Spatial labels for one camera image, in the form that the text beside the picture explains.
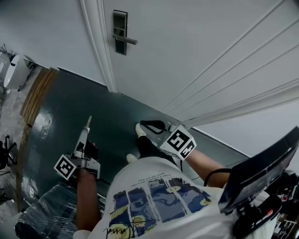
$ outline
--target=person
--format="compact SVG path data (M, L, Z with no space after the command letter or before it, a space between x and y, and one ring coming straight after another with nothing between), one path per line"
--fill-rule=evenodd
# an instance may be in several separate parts
M171 156L154 146L146 133L135 127L140 158L127 155L128 165L114 178L100 218L95 177L80 169L77 187L78 231L74 239L129 238L234 238L232 227L238 216L220 214L218 201L229 174L210 177L209 187L195 185L175 164ZM203 179L223 168L198 150L186 158L187 163ZM256 199L259 205L268 195ZM275 220L268 221L247 238L270 239Z

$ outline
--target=door handle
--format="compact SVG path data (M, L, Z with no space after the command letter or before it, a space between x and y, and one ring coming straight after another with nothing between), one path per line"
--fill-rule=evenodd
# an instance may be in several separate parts
M137 43L138 43L137 40L134 40L134 39L131 39L128 37L124 37L124 36L120 36L120 35L113 35L113 38L115 38L116 40L121 41L121 42L130 43L132 45L137 45Z
M137 45L138 41L127 37L128 13L113 11L113 38L115 50L123 55L127 54L127 43Z

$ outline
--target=shoe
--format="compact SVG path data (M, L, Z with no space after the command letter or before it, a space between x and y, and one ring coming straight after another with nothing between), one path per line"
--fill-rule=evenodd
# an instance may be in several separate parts
M137 134L138 138L140 138L141 136L146 136L146 133L141 129L139 123L136 124L135 131L136 131L136 134Z
M127 159L128 164L137 161L137 158L132 154L127 154L126 159Z

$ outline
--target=graphic print on t-shirt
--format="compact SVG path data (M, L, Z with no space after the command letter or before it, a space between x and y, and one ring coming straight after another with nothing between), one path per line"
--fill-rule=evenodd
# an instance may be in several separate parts
M182 178L169 178L161 173L132 185L142 185L114 195L107 238L140 237L157 224L182 218L200 211L211 203L210 195L185 183Z

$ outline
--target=tripod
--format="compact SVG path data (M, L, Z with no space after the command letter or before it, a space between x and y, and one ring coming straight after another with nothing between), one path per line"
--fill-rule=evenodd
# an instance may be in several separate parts
M10 163L8 162L8 159L10 159L10 161L16 165L17 161L14 161L12 159L12 157L9 155L9 152L11 151L11 149L16 146L16 143L13 143L9 148L7 148L7 139L9 139L9 135L7 135L5 137L5 143L3 146L2 141L0 141L0 170L4 169L6 166L10 167Z

